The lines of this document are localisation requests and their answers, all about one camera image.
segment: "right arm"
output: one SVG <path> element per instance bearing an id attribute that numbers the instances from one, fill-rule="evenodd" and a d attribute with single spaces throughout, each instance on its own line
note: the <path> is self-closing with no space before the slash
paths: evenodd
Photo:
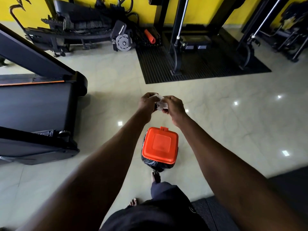
<path id="1" fill-rule="evenodd" d="M 195 153 L 201 171 L 218 201 L 243 230 L 306 230 L 296 213 L 267 179 L 208 135 L 174 96 L 163 100 L 173 123 Z"/>

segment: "glossy floor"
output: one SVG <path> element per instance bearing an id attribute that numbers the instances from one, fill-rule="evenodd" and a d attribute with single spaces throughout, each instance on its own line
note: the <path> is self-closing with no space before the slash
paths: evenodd
<path id="1" fill-rule="evenodd" d="M 119 122 L 125 124 L 146 92 L 182 99 L 188 115 L 202 128 L 265 176 L 307 165 L 306 54 L 294 64 L 263 43 L 256 47 L 256 55 L 272 73 L 149 85 L 144 83 L 135 50 L 114 52 L 105 43 L 99 49 L 76 50 L 58 58 L 89 82 L 76 124 L 75 140 L 81 152 L 68 160 L 34 166 L 0 165 L 0 227 L 20 226 L 83 159 L 120 129 Z M 0 68 L 0 74 L 25 72 L 16 65 Z M 178 185 L 190 200 L 212 195 L 183 134 L 169 116 L 156 112 L 139 138 L 123 187 L 107 216 L 134 197 L 150 198 L 151 170 L 140 158 L 150 126 L 165 126 L 179 134 L 176 164 L 161 174 L 162 179 Z"/>

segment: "left arm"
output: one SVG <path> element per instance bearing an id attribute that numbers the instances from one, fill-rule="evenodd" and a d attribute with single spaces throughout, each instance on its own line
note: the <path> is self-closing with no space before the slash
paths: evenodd
<path id="1" fill-rule="evenodd" d="M 18 231 L 98 230 L 117 197 L 144 125 L 157 97 L 146 93 L 137 112 L 95 153 L 84 160 Z"/>

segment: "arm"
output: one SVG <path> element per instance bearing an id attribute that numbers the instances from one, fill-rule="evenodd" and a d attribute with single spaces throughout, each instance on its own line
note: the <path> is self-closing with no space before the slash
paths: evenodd
<path id="1" fill-rule="evenodd" d="M 137 140 L 157 97 L 146 93 L 137 112 L 100 149 L 83 161 L 19 231 L 98 230 L 117 197 Z"/>
<path id="2" fill-rule="evenodd" d="M 243 230 L 304 230 L 262 174 L 209 136 L 185 113 L 180 99 L 164 101 L 168 110 L 163 112 L 183 132 L 215 196 Z"/>

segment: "red plastic lid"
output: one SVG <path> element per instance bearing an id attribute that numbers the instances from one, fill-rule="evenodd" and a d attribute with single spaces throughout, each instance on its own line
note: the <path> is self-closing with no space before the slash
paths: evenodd
<path id="1" fill-rule="evenodd" d="M 174 164 L 177 157 L 179 136 L 167 127 L 150 127 L 145 136 L 142 155 L 161 163 Z"/>

